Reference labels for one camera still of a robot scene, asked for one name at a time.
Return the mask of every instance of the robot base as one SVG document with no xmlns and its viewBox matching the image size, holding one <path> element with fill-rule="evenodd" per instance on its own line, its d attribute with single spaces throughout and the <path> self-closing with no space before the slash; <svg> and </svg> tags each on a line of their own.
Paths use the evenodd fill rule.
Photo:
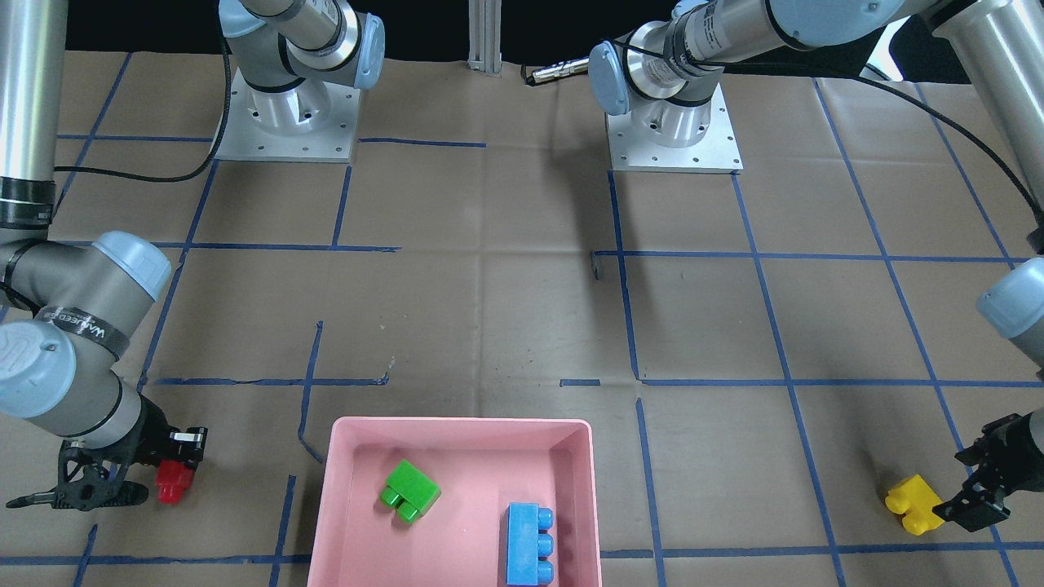
<svg viewBox="0 0 1044 587">
<path fill-rule="evenodd" d="M 284 161 L 309 163 L 350 163 L 355 152 L 356 125 L 359 120 L 361 90 L 326 84 L 331 112 L 326 126 L 302 135 L 275 135 L 265 132 L 251 117 L 250 87 L 236 72 L 232 83 L 229 123 L 217 159 L 224 161 Z"/>
<path fill-rule="evenodd" d="M 614 171 L 670 171 L 674 173 L 735 173 L 743 169 L 732 119 L 721 88 L 711 98 L 711 121 L 698 143 L 671 148 L 642 137 L 631 123 L 631 113 L 607 116 L 609 151 Z"/>
</svg>

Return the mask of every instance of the green lego block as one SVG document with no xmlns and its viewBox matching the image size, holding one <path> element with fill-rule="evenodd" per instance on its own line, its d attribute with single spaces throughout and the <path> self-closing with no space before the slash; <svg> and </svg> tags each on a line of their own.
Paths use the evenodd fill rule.
<svg viewBox="0 0 1044 587">
<path fill-rule="evenodd" d="M 413 523 L 427 514 L 443 494 L 435 482 L 405 460 L 392 471 L 384 485 L 380 494 L 381 503 L 397 510 L 406 523 Z"/>
</svg>

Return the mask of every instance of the blue tape line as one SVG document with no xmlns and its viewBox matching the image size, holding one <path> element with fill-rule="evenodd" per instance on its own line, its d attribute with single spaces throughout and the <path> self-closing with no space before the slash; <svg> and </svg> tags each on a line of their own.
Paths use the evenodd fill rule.
<svg viewBox="0 0 1044 587">
<path fill-rule="evenodd" d="M 754 238 L 754 228 L 746 211 L 746 205 L 743 202 L 743 191 L 739 187 L 739 180 L 736 175 L 732 177 L 732 188 L 736 192 L 736 204 L 739 206 L 739 214 L 743 219 L 743 230 L 746 232 L 746 240 L 751 245 L 751 252 L 757 255 L 758 244 Z M 782 369 L 783 379 L 786 381 L 787 395 L 790 398 L 790 409 L 793 412 L 794 423 L 798 426 L 798 436 L 801 438 L 801 447 L 805 453 L 805 464 L 808 466 L 808 475 L 812 482 L 812 491 L 815 493 L 815 501 L 820 507 L 820 517 L 823 518 L 823 531 L 827 538 L 830 559 L 834 564 L 834 573 L 837 576 L 837 585 L 838 587 L 845 587 L 845 569 L 841 567 L 841 558 L 837 553 L 837 540 L 834 538 L 833 523 L 830 521 L 830 512 L 827 510 L 827 499 L 823 494 L 823 484 L 820 483 L 820 473 L 815 466 L 815 460 L 812 457 L 812 446 L 808 441 L 808 430 L 805 427 L 805 418 L 801 413 L 801 402 L 798 401 L 798 392 L 791 379 L 790 365 L 786 358 L 786 351 L 783 349 L 783 336 L 780 334 L 779 323 L 776 321 L 776 310 L 773 307 L 772 296 L 768 294 L 768 281 L 765 279 L 765 271 L 761 265 L 761 259 L 758 257 L 754 258 L 754 268 L 758 274 L 761 297 L 764 299 L 768 325 L 772 328 L 773 339 L 776 343 L 780 369 Z"/>
<path fill-rule="evenodd" d="M 0 557 L 0 566 L 74 566 L 80 557 Z"/>
<path fill-rule="evenodd" d="M 105 96 L 104 103 L 101 104 L 101 111 L 98 112 L 98 118 L 94 120 L 94 125 L 91 126 L 91 133 L 86 137 L 84 141 L 82 148 L 79 149 L 79 156 L 76 157 L 76 167 L 84 165 L 84 160 L 87 159 L 87 150 L 91 148 L 91 143 L 94 141 L 95 135 L 98 134 L 98 128 L 101 127 L 101 121 L 105 118 L 105 113 L 109 112 L 109 107 L 113 103 L 113 98 L 116 97 L 116 90 L 120 87 L 120 81 L 123 80 L 123 74 L 126 73 L 127 66 L 130 65 L 130 57 L 134 53 L 127 53 L 123 57 L 123 64 L 120 65 L 120 70 L 116 73 L 116 79 L 113 80 L 112 88 L 109 89 L 109 95 Z M 65 185 L 62 186 L 62 192 L 58 194 L 58 201 L 54 204 L 54 215 L 57 215 L 58 208 L 62 207 L 62 203 L 65 202 L 66 195 L 69 194 L 69 189 L 72 187 L 72 181 L 76 179 L 76 172 L 70 171 L 69 175 L 66 178 Z"/>
<path fill-rule="evenodd" d="M 785 379 L 641 379 L 643 385 L 656 388 L 763 388 L 786 385 Z M 796 388 L 881 386 L 881 388 L 1044 388 L 1041 381 L 965 381 L 940 379 L 791 379 Z"/>
<path fill-rule="evenodd" d="M 260 385 L 260 386 L 282 386 L 282 385 L 304 385 L 304 379 L 226 379 L 221 377 L 196 377 L 180 379 L 177 377 L 164 377 L 152 381 L 153 385 Z"/>
<path fill-rule="evenodd" d="M 332 251 L 356 253 L 397 253 L 402 246 L 349 246 L 346 244 L 254 244 L 248 242 L 193 242 L 189 249 L 234 249 L 247 251 Z"/>
<path fill-rule="evenodd" d="M 293 507 L 293 487 L 298 484 L 298 477 L 288 475 L 286 477 L 286 494 L 283 497 L 283 513 L 279 519 L 279 535 L 276 538 L 276 558 L 282 558 L 283 547 L 286 545 L 286 531 L 290 526 L 290 509 Z M 279 563 L 272 562 L 271 572 L 268 574 L 268 587 L 279 586 Z"/>
<path fill-rule="evenodd" d="M 732 557 L 796 557 L 829 555 L 829 546 L 767 546 L 761 548 L 668 548 L 663 556 L 668 559 L 709 559 Z"/>
<path fill-rule="evenodd" d="M 96 141 L 147 141 L 163 143 L 210 143 L 210 137 L 144 137 L 140 135 L 95 135 Z"/>
<path fill-rule="evenodd" d="M 903 261 L 926 263 L 1009 263 L 1025 262 L 1027 258 L 1013 257 L 947 257 L 939 255 L 835 255 L 832 253 L 743 253 L 738 251 L 624 251 L 624 257 L 694 257 L 725 259 L 803 259 L 828 261 Z M 615 257 L 616 251 L 592 251 L 594 257 Z"/>
<path fill-rule="evenodd" d="M 337 205 L 337 219 L 333 225 L 333 238 L 330 240 L 331 246 L 337 246 L 340 240 L 340 225 L 345 221 L 345 208 L 348 207 L 348 186 L 352 183 L 352 166 L 345 168 L 345 182 L 340 187 L 340 204 Z"/>
<path fill-rule="evenodd" d="M 652 388 L 766 388 L 786 385 L 785 379 L 641 379 Z"/>
<path fill-rule="evenodd" d="M 946 397 L 943 394 L 943 389 L 939 382 L 939 377 L 935 374 L 935 369 L 932 367 L 931 357 L 928 356 L 927 347 L 924 344 L 924 339 L 921 337 L 921 332 L 917 326 L 917 322 L 914 320 L 914 313 L 910 311 L 909 304 L 903 294 L 902 285 L 899 283 L 899 277 L 896 274 L 895 266 L 893 266 L 892 261 L 887 258 L 887 249 L 884 246 L 884 240 L 881 238 L 880 231 L 877 228 L 877 221 L 874 219 L 874 214 L 871 212 L 870 205 L 867 203 L 865 195 L 863 194 L 862 186 L 859 184 L 859 179 L 856 177 L 855 168 L 853 167 L 852 161 L 849 159 L 848 151 L 845 149 L 845 145 L 841 142 L 840 134 L 837 132 L 837 125 L 834 123 L 833 115 L 831 115 L 830 109 L 827 107 L 827 101 L 823 96 L 823 90 L 820 87 L 820 83 L 813 78 L 812 85 L 815 88 L 820 104 L 823 107 L 823 112 L 827 117 L 827 122 L 830 124 L 830 131 L 833 133 L 834 141 L 837 143 L 837 149 L 841 154 L 841 159 L 845 160 L 845 166 L 848 168 L 849 177 L 852 179 L 852 185 L 855 187 L 856 195 L 859 196 L 859 203 L 862 205 L 863 211 L 867 214 L 867 220 L 870 222 L 870 229 L 874 233 L 874 239 L 877 241 L 877 246 L 880 249 L 881 255 L 885 257 L 884 266 L 888 269 L 888 277 L 892 279 L 892 284 L 896 289 L 896 295 L 899 297 L 899 303 L 903 308 L 903 313 L 906 315 L 906 321 L 909 323 L 910 331 L 914 333 L 914 341 L 917 343 L 918 351 L 921 353 L 921 358 L 924 360 L 925 369 L 928 371 L 928 377 L 933 383 L 940 408 L 943 412 L 943 416 L 946 418 L 947 426 L 950 428 L 950 435 L 953 437 L 953 442 L 956 445 L 957 450 L 960 450 L 964 448 L 964 443 L 960 441 L 960 435 L 953 421 L 953 415 L 950 413 L 950 407 L 946 402 Z M 1004 569 L 1007 571 L 1007 578 L 1012 587 L 1019 587 L 1019 581 L 1016 578 L 1015 569 L 1012 567 L 1011 561 L 1009 560 L 1007 551 L 1004 549 L 1004 545 L 1000 540 L 1000 535 L 997 533 L 996 529 L 991 529 L 991 532 L 993 534 L 994 547 L 997 549 L 997 554 L 1000 556 Z"/>
<path fill-rule="evenodd" d="M 911 544 L 857 544 L 840 546 L 845 555 L 876 555 L 883 553 L 972 553 L 993 550 L 992 542 L 915 542 Z"/>
<path fill-rule="evenodd" d="M 1004 541 L 1000 539 L 1000 533 L 997 532 L 996 525 L 990 526 L 990 534 L 993 536 L 993 543 L 997 548 L 997 554 L 1000 555 L 1000 562 L 1004 565 L 1007 581 L 1012 584 L 1012 587 L 1019 587 L 1019 578 L 1015 576 L 1015 567 L 1012 566 L 1012 559 L 1007 556 L 1007 548 L 1004 546 Z"/>
<path fill-rule="evenodd" d="M 305 372 L 305 385 L 301 392 L 301 424 L 298 425 L 298 440 L 301 441 L 301 445 L 305 447 L 305 450 L 315 459 L 316 462 L 323 463 L 323 457 L 319 456 L 318 452 L 311 447 L 305 441 L 305 425 L 308 423 L 308 404 L 312 398 L 312 382 L 315 377 L 315 362 L 319 358 L 319 343 L 323 341 L 323 321 L 315 323 L 315 338 L 312 339 L 312 352 L 308 356 L 308 370 Z"/>
<path fill-rule="evenodd" d="M 72 586 L 80 587 L 84 584 L 84 577 L 87 574 L 87 565 L 91 564 L 91 551 L 94 550 L 94 539 L 98 537 L 98 524 L 91 526 L 91 532 L 87 533 L 87 546 L 84 547 L 84 556 L 76 564 L 76 578 L 73 579 Z"/>
<path fill-rule="evenodd" d="M 458 141 L 419 141 L 413 139 L 396 139 L 393 137 L 370 137 L 359 139 L 360 143 L 398 143 L 403 145 L 427 145 L 427 146 L 458 146 L 485 148 L 485 143 L 468 143 Z"/>
<path fill-rule="evenodd" d="M 1044 542 L 1023 541 L 1005 542 L 1007 550 L 1037 551 L 1044 550 Z M 996 549 L 992 542 L 915 542 L 909 544 L 852 544 L 838 545 L 841 555 L 876 555 L 887 553 L 974 553 Z M 745 557 L 801 557 L 823 556 L 830 554 L 827 546 L 765 546 L 741 548 L 665 548 L 665 559 L 701 559 L 701 558 L 745 558 Z M 307 564 L 311 555 L 233 555 L 229 557 L 134 557 L 120 555 L 91 556 L 91 566 L 104 565 L 242 565 L 242 564 Z M 602 550 L 603 560 L 651 559 L 652 550 L 635 548 L 620 550 Z M 84 560 L 82 556 L 72 557 L 0 557 L 0 567 L 13 566 L 77 566 Z"/>
<path fill-rule="evenodd" d="M 648 431 L 645 428 L 645 407 L 642 398 L 635 402 L 638 418 L 638 440 L 642 445 L 642 468 L 645 471 L 645 495 L 649 502 L 649 523 L 652 526 L 652 558 L 659 587 L 667 587 L 667 569 L 663 562 L 663 542 L 660 540 L 660 512 L 656 504 L 656 486 L 652 484 L 652 459 L 649 454 Z"/>
<path fill-rule="evenodd" d="M 185 237 L 185 244 L 182 246 L 182 254 L 177 259 L 177 267 L 170 278 L 170 287 L 167 289 L 167 297 L 163 300 L 163 308 L 160 310 L 160 318 L 156 323 L 156 330 L 152 331 L 152 339 L 148 343 L 148 350 L 145 352 L 145 360 L 142 362 L 141 376 L 138 378 L 137 390 L 140 394 L 148 381 L 148 370 L 152 367 L 152 358 L 156 356 L 156 349 L 160 345 L 160 336 L 163 334 L 163 327 L 167 324 L 167 314 L 170 313 L 170 305 L 174 301 L 174 292 L 177 291 L 177 284 L 182 280 L 182 272 L 185 271 L 185 259 L 188 257 L 190 244 L 195 238 L 196 229 L 199 228 L 199 219 L 203 217 L 203 210 L 207 206 L 207 198 L 210 196 L 210 188 L 214 185 L 214 175 L 220 162 L 216 159 L 210 164 L 210 172 L 207 173 L 207 183 L 203 186 L 203 193 L 199 195 L 199 204 L 196 205 L 195 214 L 192 216 L 192 224 L 189 226 L 188 235 Z"/>
<path fill-rule="evenodd" d="M 596 388 L 601 385 L 601 379 L 560 379 L 560 388 Z"/>
<path fill-rule="evenodd" d="M 599 553 L 599 558 L 601 558 L 602 560 L 651 559 L 652 550 L 646 550 L 642 548 L 623 549 L 623 550 L 602 550 L 601 553 Z"/>
<path fill-rule="evenodd" d="M 921 85 L 915 83 L 914 89 L 917 90 L 917 95 L 921 98 L 921 101 L 927 104 L 928 98 L 924 95 L 924 91 L 921 90 Z M 982 201 L 979 199 L 978 193 L 975 191 L 975 187 L 972 185 L 971 180 L 968 179 L 965 166 L 960 164 L 960 159 L 957 158 L 956 151 L 953 150 L 953 145 L 950 144 L 950 139 L 946 137 L 946 133 L 943 132 L 943 126 L 939 123 L 939 120 L 934 116 L 930 116 L 929 118 L 931 118 L 931 123 L 935 125 L 935 131 L 939 132 L 939 138 L 943 139 L 943 144 L 946 145 L 946 151 L 950 154 L 950 159 L 952 159 L 953 164 L 957 166 L 957 171 L 960 172 L 960 179 L 965 181 L 965 186 L 968 187 L 968 193 L 972 195 L 972 201 L 975 202 L 975 207 L 978 208 L 979 214 L 982 216 L 982 220 L 986 221 L 987 228 L 990 229 L 990 235 L 993 236 L 994 242 L 997 243 L 1000 254 L 1007 260 L 1007 265 L 1014 269 L 1015 263 L 1007 254 L 1007 249 L 1004 248 L 1004 243 L 1001 242 L 1000 235 L 997 234 L 997 230 L 993 227 L 993 222 L 990 220 L 990 215 L 987 214 L 986 207 L 982 206 Z"/>
<path fill-rule="evenodd" d="M 389 374 L 385 373 L 380 379 L 336 379 L 315 377 L 312 385 L 323 385 L 329 388 L 365 388 L 371 385 L 387 385 Z M 164 377 L 151 381 L 153 385 L 259 385 L 266 388 L 304 385 L 305 379 L 229 379 L 224 377 L 190 377 L 182 379 L 179 377 Z"/>
<path fill-rule="evenodd" d="M 623 321 L 627 329 L 627 351 L 631 353 L 631 371 L 635 374 L 635 379 L 641 379 L 638 375 L 638 348 L 635 342 L 635 320 L 631 313 L 631 290 L 627 288 L 627 265 L 622 255 L 623 228 L 620 224 L 620 202 L 616 195 L 616 177 L 612 170 L 608 174 L 609 196 L 613 206 L 613 230 L 616 233 L 617 261 L 620 268 L 620 292 L 623 297 Z"/>
</svg>

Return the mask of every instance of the black background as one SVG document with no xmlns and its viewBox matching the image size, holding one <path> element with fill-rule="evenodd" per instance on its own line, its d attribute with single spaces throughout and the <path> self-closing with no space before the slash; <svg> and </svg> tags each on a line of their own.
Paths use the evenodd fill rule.
<svg viewBox="0 0 1044 587">
<path fill-rule="evenodd" d="M 216 53 L 215 4 L 214 0 L 70 0 L 66 46 L 95 51 Z M 384 20 L 388 57 L 435 62 L 468 57 L 467 0 L 352 0 L 351 4 Z M 506 62 L 528 65 L 584 56 L 606 37 L 669 18 L 673 5 L 674 1 L 663 0 L 504 0 L 502 55 Z M 808 63 L 858 74 L 879 37 L 875 32 L 854 43 L 811 52 L 777 49 L 757 61 Z M 949 45 L 932 39 L 916 18 L 900 31 L 893 48 L 909 79 L 967 81 Z"/>
</svg>

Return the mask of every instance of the pink plastic bin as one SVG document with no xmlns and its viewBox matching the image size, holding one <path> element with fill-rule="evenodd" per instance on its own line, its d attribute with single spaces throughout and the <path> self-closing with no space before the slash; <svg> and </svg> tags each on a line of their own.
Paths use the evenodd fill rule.
<svg viewBox="0 0 1044 587">
<path fill-rule="evenodd" d="M 443 490 L 408 525 L 378 500 L 407 459 Z M 582 420 L 341 418 L 308 587 L 497 587 L 507 504 L 554 510 L 552 587 L 601 587 L 591 426 Z"/>
</svg>

